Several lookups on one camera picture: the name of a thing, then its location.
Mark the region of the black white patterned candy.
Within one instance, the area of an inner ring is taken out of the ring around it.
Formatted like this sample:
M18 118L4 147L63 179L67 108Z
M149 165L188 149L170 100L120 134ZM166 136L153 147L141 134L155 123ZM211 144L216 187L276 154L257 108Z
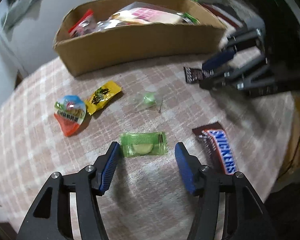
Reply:
M185 82L189 84L198 83L215 74L213 70L201 70L197 68L183 67L185 74Z

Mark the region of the Snickers bar English label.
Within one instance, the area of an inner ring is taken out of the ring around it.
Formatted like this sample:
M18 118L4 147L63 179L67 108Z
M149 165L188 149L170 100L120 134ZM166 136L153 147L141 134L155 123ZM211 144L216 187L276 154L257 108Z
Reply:
M219 122L195 127L192 132L216 172L232 175L238 171L229 139Z

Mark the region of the blue green jelly cup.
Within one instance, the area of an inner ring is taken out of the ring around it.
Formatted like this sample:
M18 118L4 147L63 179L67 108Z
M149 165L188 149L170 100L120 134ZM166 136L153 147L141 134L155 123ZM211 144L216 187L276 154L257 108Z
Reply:
M76 95L66 95L54 104L54 117L63 134L72 136L80 128L86 116L86 105Z

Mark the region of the light green biscuit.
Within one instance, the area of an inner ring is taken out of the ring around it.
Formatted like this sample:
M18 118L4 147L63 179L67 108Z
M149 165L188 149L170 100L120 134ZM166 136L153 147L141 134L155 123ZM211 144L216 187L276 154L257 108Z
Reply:
M120 139L121 151L126 158L165 155L168 152L165 132L123 133Z

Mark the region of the bread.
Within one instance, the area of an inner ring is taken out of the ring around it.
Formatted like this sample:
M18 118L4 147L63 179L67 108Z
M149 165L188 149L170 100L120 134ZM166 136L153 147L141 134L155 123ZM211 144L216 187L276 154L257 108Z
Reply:
M142 2L129 4L112 14L109 19L133 24L178 24L186 22L181 12Z

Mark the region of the yellow candy packet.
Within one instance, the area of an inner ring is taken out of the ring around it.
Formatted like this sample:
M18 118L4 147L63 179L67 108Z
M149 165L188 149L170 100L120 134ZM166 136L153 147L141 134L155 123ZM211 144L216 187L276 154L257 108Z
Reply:
M88 114L93 115L96 111L103 109L105 105L121 91L122 88L113 80L102 85L91 94L89 99L85 100Z

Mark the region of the red snack packet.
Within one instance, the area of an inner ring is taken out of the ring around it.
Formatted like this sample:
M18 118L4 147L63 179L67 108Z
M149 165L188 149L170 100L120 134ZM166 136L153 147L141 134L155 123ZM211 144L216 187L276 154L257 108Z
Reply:
M71 38L80 37L89 33L93 33L97 27L94 19L94 12L88 9L83 17L69 30L68 33Z

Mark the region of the pink plaid tablecloth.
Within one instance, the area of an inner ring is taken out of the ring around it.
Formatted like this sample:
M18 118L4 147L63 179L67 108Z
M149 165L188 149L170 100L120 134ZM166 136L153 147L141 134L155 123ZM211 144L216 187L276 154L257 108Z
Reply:
M219 122L236 165L261 199L270 193L290 139L290 93L247 100L235 90L208 92L185 82L183 67L197 68L203 55L159 57L73 77L60 59L28 76L0 109L0 202L18 230L52 172L77 172L104 154L125 132L166 133L162 156L123 159L109 190L98 199L110 239L186 239L197 201L181 181L174 147L183 142L204 163L192 129ZM78 134L65 137L53 116L64 95L88 98L107 81L122 95L89 117ZM161 111L137 112L129 103L140 91L159 92Z

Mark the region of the clear wrapped green candy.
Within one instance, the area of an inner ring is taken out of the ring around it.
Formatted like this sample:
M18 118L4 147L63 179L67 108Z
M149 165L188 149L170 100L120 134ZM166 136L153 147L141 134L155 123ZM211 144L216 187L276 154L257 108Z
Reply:
M130 104L137 111L154 110L161 111L163 96L159 92L140 91L130 99Z

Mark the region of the open cardboard box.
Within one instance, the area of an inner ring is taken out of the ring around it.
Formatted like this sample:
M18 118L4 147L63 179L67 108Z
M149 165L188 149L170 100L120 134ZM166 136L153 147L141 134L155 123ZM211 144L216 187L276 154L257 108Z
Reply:
M74 38L68 33L89 9L96 21L104 21L133 2L186 12L199 24L126 25ZM70 74L79 76L157 56L213 53L218 50L226 29L213 13L191 0L96 0L75 7L63 18L53 48Z

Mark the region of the grey windowsill blanket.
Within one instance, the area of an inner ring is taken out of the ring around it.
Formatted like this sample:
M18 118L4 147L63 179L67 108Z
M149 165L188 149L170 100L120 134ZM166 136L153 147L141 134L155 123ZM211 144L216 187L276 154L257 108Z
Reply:
M5 31L13 28L29 9L39 0L17 0L1 18L1 26Z

